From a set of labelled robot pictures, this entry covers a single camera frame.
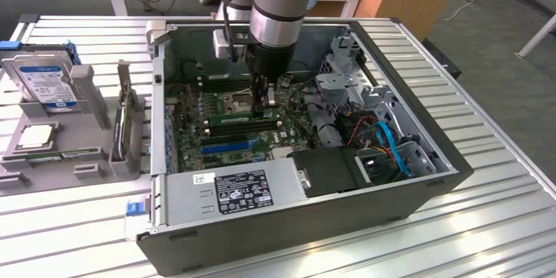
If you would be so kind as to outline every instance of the floor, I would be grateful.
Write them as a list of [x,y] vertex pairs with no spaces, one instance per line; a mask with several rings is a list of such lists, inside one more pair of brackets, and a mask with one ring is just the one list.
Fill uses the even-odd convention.
[[[126,0],[130,15],[143,12]],[[427,39],[459,67],[458,82],[506,131],[543,173],[556,182],[556,36],[547,36],[526,59],[514,52],[545,24],[549,16],[521,0],[475,0],[455,18],[443,21],[467,3],[449,0]],[[153,3],[165,11],[171,0]],[[7,38],[18,16],[111,15],[107,0],[0,0],[0,38]],[[205,16],[215,5],[177,0],[167,15]]]

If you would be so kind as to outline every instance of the warning label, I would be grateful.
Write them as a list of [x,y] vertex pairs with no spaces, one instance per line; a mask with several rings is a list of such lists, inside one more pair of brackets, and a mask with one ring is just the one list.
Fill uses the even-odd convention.
[[214,177],[214,187],[221,214],[273,205],[263,170]]
[[58,66],[22,66],[18,68],[26,87],[33,91],[35,99],[47,107],[69,107],[75,105],[75,95],[63,80]]

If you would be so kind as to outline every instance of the aluminum profile table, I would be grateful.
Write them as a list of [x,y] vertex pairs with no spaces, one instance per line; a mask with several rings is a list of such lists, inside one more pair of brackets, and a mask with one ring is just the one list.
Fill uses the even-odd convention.
[[[134,88],[147,94],[147,19],[41,16],[37,23],[17,26],[11,39],[57,44],[69,38],[82,62],[94,67],[94,83],[105,97],[117,95],[115,62],[129,60]],[[474,174],[402,221],[177,277],[554,275],[554,186],[403,26],[386,19],[359,22],[474,167]],[[3,150],[21,111],[13,105],[18,93],[6,76],[0,88]],[[146,173],[147,124],[143,130]],[[149,189],[145,174],[131,182],[1,197],[0,277],[157,277],[122,232],[123,204]]]

